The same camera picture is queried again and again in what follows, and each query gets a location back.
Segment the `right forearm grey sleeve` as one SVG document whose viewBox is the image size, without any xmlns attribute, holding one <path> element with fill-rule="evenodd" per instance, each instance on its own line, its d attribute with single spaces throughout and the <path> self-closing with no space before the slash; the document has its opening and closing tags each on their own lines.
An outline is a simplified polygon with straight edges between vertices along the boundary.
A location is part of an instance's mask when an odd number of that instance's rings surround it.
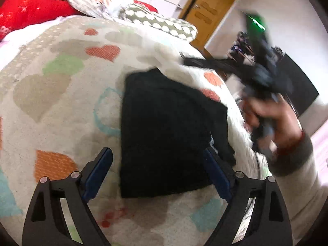
<svg viewBox="0 0 328 246">
<path fill-rule="evenodd" d="M 293 245 L 324 240 L 327 186 L 320 182 L 310 137 L 304 133 L 295 146 L 277 149 L 268 164 L 287 207 Z"/>
</svg>

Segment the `right hand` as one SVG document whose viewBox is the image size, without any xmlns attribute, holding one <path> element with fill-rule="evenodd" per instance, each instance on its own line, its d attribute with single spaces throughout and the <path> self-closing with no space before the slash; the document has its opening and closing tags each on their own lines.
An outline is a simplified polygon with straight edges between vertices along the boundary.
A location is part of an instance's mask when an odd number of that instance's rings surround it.
<svg viewBox="0 0 328 246">
<path fill-rule="evenodd" d="M 300 142 L 304 136 L 297 117 L 290 105 L 279 95 L 278 100 L 245 98 L 242 103 L 245 127 L 252 131 L 260 124 L 259 118 L 271 118 L 274 122 L 274 135 L 271 139 L 277 149 L 288 149 Z"/>
</svg>

